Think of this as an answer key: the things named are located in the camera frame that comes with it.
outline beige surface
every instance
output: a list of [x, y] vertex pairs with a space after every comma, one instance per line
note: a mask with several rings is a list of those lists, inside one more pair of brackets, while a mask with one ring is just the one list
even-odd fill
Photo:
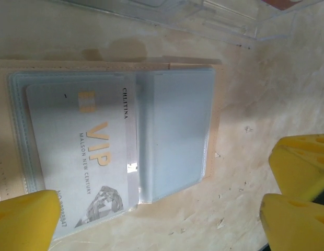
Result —
[[259, 205], [263, 194], [278, 191], [267, 161], [271, 148], [285, 135], [324, 133], [324, 3], [296, 21], [288, 40], [248, 50], [54, 2], [0, 1], [0, 58], [165, 62], [161, 56], [176, 56], [234, 69], [212, 179], [51, 250], [228, 251], [265, 244]]

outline card holder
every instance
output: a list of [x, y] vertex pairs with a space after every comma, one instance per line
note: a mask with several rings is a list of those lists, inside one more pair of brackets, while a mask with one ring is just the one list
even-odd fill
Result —
[[137, 205], [133, 73], [18, 72], [9, 79], [26, 190], [56, 190], [63, 206], [55, 238]]
[[[221, 76], [223, 67], [215, 66], [214, 68], [219, 70], [219, 76]], [[171, 65], [145, 63], [127, 64], [105, 62], [83, 63], [44, 61], [0, 61], [0, 104], [4, 104], [4, 99], [2, 97], [5, 98], [7, 94], [9, 94], [9, 100], [11, 102], [10, 109], [8, 106], [3, 106], [3, 110], [1, 111], [3, 113], [3, 116], [1, 117], [2, 120], [0, 121], [0, 132], [4, 132], [3, 135], [5, 135], [6, 138], [0, 136], [0, 157], [3, 158], [3, 164], [5, 166], [10, 167], [7, 170], [3, 170], [3, 173], [5, 175], [3, 179], [1, 178], [0, 174], [1, 198], [11, 198], [12, 196], [21, 195], [23, 193], [22, 190], [20, 190], [19, 188], [19, 176], [17, 175], [21, 171], [21, 178], [24, 181], [25, 192], [32, 192], [40, 189], [42, 190], [45, 188], [44, 176], [41, 170], [40, 157], [38, 153], [38, 144], [35, 141], [36, 136], [33, 130], [33, 123], [28, 117], [30, 107], [25, 95], [28, 86], [30, 86], [29, 88], [33, 89], [37, 88], [36, 86], [38, 85], [69, 85], [71, 83], [83, 84], [84, 82], [97, 83], [100, 81], [110, 80], [112, 77], [114, 77], [115, 73], [116, 77], [119, 77], [121, 75], [127, 75], [130, 76], [127, 78], [128, 81], [134, 81], [134, 110], [136, 113], [135, 125], [137, 127], [137, 133], [134, 134], [137, 137], [142, 138], [137, 138], [134, 143], [134, 145], [136, 145], [137, 143], [138, 153], [135, 154], [135, 157], [138, 157], [138, 159], [133, 159], [129, 156], [126, 157], [127, 159], [130, 159], [130, 161], [128, 161], [127, 163], [128, 197], [136, 199], [128, 201], [128, 208], [124, 208], [123, 210], [120, 210], [114, 214], [109, 214], [106, 217], [101, 217], [100, 219], [89, 219], [89, 217], [87, 217], [88, 214], [81, 215], [80, 220], [82, 220], [82, 222], [85, 222], [85, 224], [78, 226], [71, 232], [69, 231], [68, 234], [80, 231], [95, 224], [99, 224], [100, 222], [103, 222], [105, 220], [113, 219], [114, 217], [122, 215], [123, 213], [131, 210], [132, 208], [135, 208], [135, 205], [138, 203], [152, 203], [165, 196], [168, 196], [169, 194], [194, 185], [200, 182], [201, 179], [204, 177], [205, 171], [207, 171], [207, 167], [209, 167], [209, 172], [211, 173], [210, 170], [212, 170], [213, 164], [212, 149], [214, 149], [212, 148], [212, 146], [214, 147], [216, 136], [213, 135], [212, 127], [210, 128], [210, 125], [214, 125], [214, 129], [217, 129], [217, 119], [219, 113], [217, 108], [220, 109], [220, 105], [222, 104], [222, 99], [217, 99], [217, 91], [219, 90], [219, 86], [222, 86], [222, 83], [218, 83], [217, 80], [219, 79], [219, 77], [216, 77], [215, 71], [209, 65], [182, 66], [178, 64]], [[194, 79], [195, 75], [201, 75], [201, 77]], [[141, 82], [141, 79], [146, 79], [151, 84], [148, 84], [148, 82], [143, 83]], [[195, 85], [201, 85], [202, 88], [195, 89]], [[152, 96], [144, 97], [142, 93], [140, 93], [140, 91], [142, 91], [143, 86], [147, 88], [146, 94], [149, 93]], [[184, 93], [181, 92], [180, 87], [185, 88], [185, 90], [189, 90], [189, 93], [185, 93], [186, 95], [183, 95]], [[80, 98], [82, 98], [81, 103], [83, 107], [89, 107], [89, 104], [91, 104], [91, 99], [89, 98], [90, 94], [88, 92], [92, 90], [85, 91], [87, 92], [81, 97], [78, 97], [77, 99], [78, 107], [80, 106]], [[205, 93], [203, 96], [199, 94], [199, 97], [201, 97], [201, 101], [193, 100], [193, 93], [195, 92]], [[174, 105], [170, 105], [170, 102], [164, 102], [164, 100], [172, 98], [171, 94], [174, 94], [174, 97], [178, 98], [177, 102], [174, 103]], [[150, 105], [147, 105], [146, 107], [140, 106], [140, 104], [144, 104], [145, 100], [151, 100], [151, 104], [153, 104], [156, 107], [152, 109]], [[186, 124], [189, 124], [190, 119], [187, 116], [178, 116], [178, 114], [186, 115], [187, 112], [189, 112], [186, 111], [186, 109], [184, 108], [187, 104], [187, 100], [192, 100], [195, 101], [195, 103], [197, 103], [195, 109], [193, 109], [194, 112], [192, 113], [192, 117], [195, 118], [198, 115], [201, 116], [199, 119], [200, 123], [197, 125], [197, 127], [188, 127], [188, 132], [191, 132], [191, 130], [194, 130], [195, 128], [201, 128], [200, 137], [202, 141], [198, 140], [200, 137], [188, 137], [187, 139], [194, 143], [194, 148], [191, 150], [186, 149], [186, 151], [184, 151], [184, 148], [180, 148], [179, 145], [177, 146], [177, 144], [175, 144], [175, 142], [173, 142], [171, 145], [165, 142], [165, 139], [169, 134], [167, 134], [166, 136], [164, 134], [165, 131], [163, 130], [163, 128], [168, 127], [168, 130], [170, 132], [172, 132], [173, 130], [175, 130], [175, 132], [177, 132], [177, 130], [179, 132], [186, 132], [186, 130], [184, 130], [183, 125], [185, 124], [185, 122]], [[204, 101], [204, 107], [207, 108], [205, 108], [207, 114], [204, 115], [202, 113], [197, 113], [197, 108], [199, 108], [198, 104], [201, 104], [202, 101]], [[168, 105], [167, 108], [170, 110], [170, 112], [164, 112], [166, 111], [166, 105]], [[11, 119], [11, 121], [8, 120], [8, 115], [4, 115], [6, 112], [7, 114], [12, 112], [13, 119]], [[179, 120], [175, 120], [175, 123], [166, 124], [168, 120], [171, 120], [168, 119], [168, 115], [170, 115], [172, 119], [179, 118]], [[157, 132], [154, 135], [154, 137], [147, 137], [146, 139], [143, 137], [143, 130], [139, 129], [138, 125], [144, 124], [147, 128], [152, 128]], [[13, 154], [13, 152], [11, 152], [12, 158], [7, 158], [5, 155], [5, 153], [8, 153], [9, 148], [4, 147], [4, 144], [2, 144], [3, 139], [5, 139], [6, 142], [11, 142], [11, 140], [10, 137], [7, 137], [7, 135], [9, 136], [8, 131], [6, 131], [6, 129], [4, 130], [4, 128], [6, 127], [8, 130], [10, 130], [11, 126], [14, 126], [15, 128], [12, 136], [10, 137], [13, 137], [15, 143], [19, 145], [19, 152], [21, 151], [21, 149], [28, 149], [28, 154], [20, 154], [20, 158], [16, 157], [15, 154]], [[174, 134], [171, 134], [171, 138], [169, 139], [177, 139], [175, 137], [175, 132]], [[23, 146], [21, 146], [21, 142], [24, 141], [26, 141], [27, 144], [23, 144]], [[154, 147], [152, 150], [153, 155], [149, 158], [149, 151], [141, 150], [147, 148], [147, 146], [154, 144], [154, 142], [160, 145], [161, 147]], [[173, 149], [170, 146], [174, 146], [177, 149], [180, 148], [180, 151], [177, 152], [175, 151], [175, 148]], [[191, 151], [196, 151], [196, 149], [198, 150], [199, 146], [202, 153], [192, 155]], [[169, 157], [162, 159], [161, 156], [164, 157], [165, 153], [168, 153]], [[145, 165], [145, 163], [142, 162], [141, 156], [148, 156], [148, 162], [157, 164], [150, 166]], [[188, 164], [187, 168], [184, 168], [185, 165], [181, 166], [180, 163], [177, 163], [178, 159], [185, 159], [185, 162], [191, 162], [192, 165]], [[150, 182], [152, 185], [150, 187], [145, 187], [145, 182]], [[99, 201], [106, 201], [106, 194], [112, 193], [114, 193], [112, 190], [101, 187], [100, 193], [98, 193], [98, 195], [94, 197], [93, 202], [91, 204], [96, 204], [96, 202]], [[85, 208], [85, 210], [89, 211], [89, 208], [92, 209], [94, 208], [94, 206], [88, 206], [88, 208]], [[66, 233], [56, 234], [54, 237], [58, 238], [64, 235], [66, 235]]]

